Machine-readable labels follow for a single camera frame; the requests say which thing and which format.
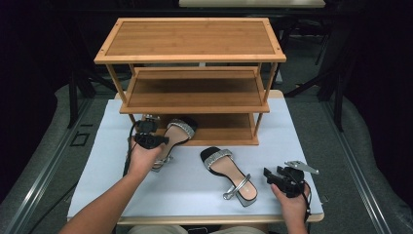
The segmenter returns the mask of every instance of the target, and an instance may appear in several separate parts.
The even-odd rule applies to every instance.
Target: shoe rack shelf
[[[199,125],[186,145],[249,145],[259,144],[269,85],[285,60],[268,19],[139,18],[118,19],[94,62],[106,65],[123,101],[120,113],[133,122],[133,114],[160,116],[162,135],[170,119],[185,115]],[[205,62],[225,65],[188,65]],[[272,64],[266,89],[262,62]],[[125,92],[114,64],[131,69]]]

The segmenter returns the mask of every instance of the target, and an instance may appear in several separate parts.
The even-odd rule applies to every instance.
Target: cable
[[[128,169],[129,169],[129,166],[131,164],[131,152],[134,150],[134,147],[137,145],[137,143],[135,142],[134,146],[131,147],[131,134],[133,133],[133,129],[136,125],[137,125],[137,122],[134,122],[131,125],[131,130],[130,130],[130,134],[129,134],[129,137],[128,137],[128,155],[127,155],[127,160],[125,161],[123,176],[125,176],[128,173]]]
[[[307,198],[305,197],[305,194],[304,193],[302,193],[303,194],[303,196],[304,196],[304,199],[306,199],[306,201],[308,201],[308,207],[307,207],[307,212],[306,212],[306,216],[307,216],[307,218],[308,218],[308,216],[311,214],[311,210],[310,210],[310,204],[311,204],[311,200],[312,200],[312,198],[313,198],[313,193],[311,192],[311,187],[310,187],[310,185],[309,185],[309,183],[306,181],[306,180],[304,180],[304,182],[307,184],[307,186],[309,187],[309,189],[310,189],[310,192],[309,192],[309,201],[307,200]],[[308,234],[310,234],[310,230],[311,230],[311,222],[308,222],[308,224],[307,224],[307,233]]]
[[[73,188],[75,188],[76,187],[76,185],[78,184],[78,182],[79,182],[79,180],[78,181],[76,181],[75,182],[75,184],[73,184],[70,188],[69,188],[69,190],[67,190],[64,194],[63,194],[63,196],[61,196],[58,200],[57,200],[57,202],[55,202],[41,217],[40,217],[40,219],[34,224],[34,226],[30,229],[30,231],[28,232],[29,234],[30,233],[33,233],[33,231],[36,229],[36,227],[43,221],[43,219],[61,202],[61,200],[63,200],[66,196],[67,196],[67,194],[69,194],[69,192],[71,192],[72,190],[73,190]]]
[[[311,199],[312,199],[312,193],[311,193],[311,187],[310,187],[310,185],[307,183],[306,180],[304,180],[304,183],[307,184],[307,186],[308,186],[309,189],[310,189],[310,192],[309,192],[310,201],[309,201],[309,197],[307,197],[307,196],[304,194],[304,191],[301,191],[301,195],[303,195],[304,200],[306,200],[306,203],[307,203],[307,212],[306,212],[306,217],[305,217],[305,219],[304,219],[304,222],[306,222],[306,221],[307,221],[307,218],[308,218],[309,215],[311,214],[310,203],[311,203]]]

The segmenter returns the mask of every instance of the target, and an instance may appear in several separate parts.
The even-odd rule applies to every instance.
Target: person's right hand
[[[273,183],[271,184],[271,190],[273,190],[274,195],[276,195],[282,205],[282,217],[284,218],[289,233],[307,233],[304,223],[307,203],[304,197],[300,194],[294,198],[287,198]],[[306,183],[304,185],[304,194],[308,197],[309,193],[310,188]]]
[[[162,143],[153,149],[146,149],[131,138],[131,164],[128,174],[139,174],[146,176],[154,166],[158,155],[164,150],[165,144]]]

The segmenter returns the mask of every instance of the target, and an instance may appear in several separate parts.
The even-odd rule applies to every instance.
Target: person
[[[111,233],[133,193],[151,171],[157,156],[165,148],[165,144],[162,143],[156,148],[145,149],[135,143],[133,137],[131,141],[131,145],[134,145],[134,147],[131,152],[131,164],[128,173],[75,214],[59,233]],[[282,204],[282,216],[288,233],[307,233],[304,223],[306,202],[303,196],[287,198],[274,184],[271,184],[271,189]],[[309,192],[309,187],[306,185],[304,193],[308,196]],[[131,231],[133,233],[161,233],[159,228],[162,228],[163,233],[185,233],[185,229],[180,226],[152,227],[158,228],[157,231],[150,229],[151,226],[136,226]],[[252,226],[222,225],[221,229],[223,230],[216,233],[265,233],[261,231],[262,229],[259,230]]]

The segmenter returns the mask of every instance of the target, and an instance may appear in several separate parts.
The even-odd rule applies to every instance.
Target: shoe rack top
[[[266,18],[120,18],[97,64],[285,62]]]

